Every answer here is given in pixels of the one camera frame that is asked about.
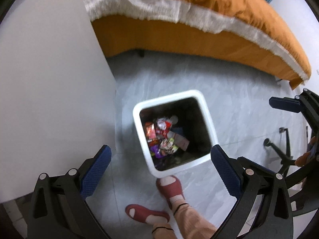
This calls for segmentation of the person's right hand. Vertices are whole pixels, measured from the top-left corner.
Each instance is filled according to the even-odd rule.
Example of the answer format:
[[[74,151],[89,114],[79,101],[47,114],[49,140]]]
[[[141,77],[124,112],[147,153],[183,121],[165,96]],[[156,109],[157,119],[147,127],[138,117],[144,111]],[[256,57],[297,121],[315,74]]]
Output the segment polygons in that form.
[[[307,164],[308,162],[308,158],[310,157],[311,155],[311,150],[314,146],[314,144],[317,142],[317,138],[315,136],[313,136],[311,138],[311,140],[309,141],[308,145],[307,145],[307,151],[300,157],[298,157],[296,160],[295,160],[295,165],[298,166],[298,167],[303,167],[304,165]]]

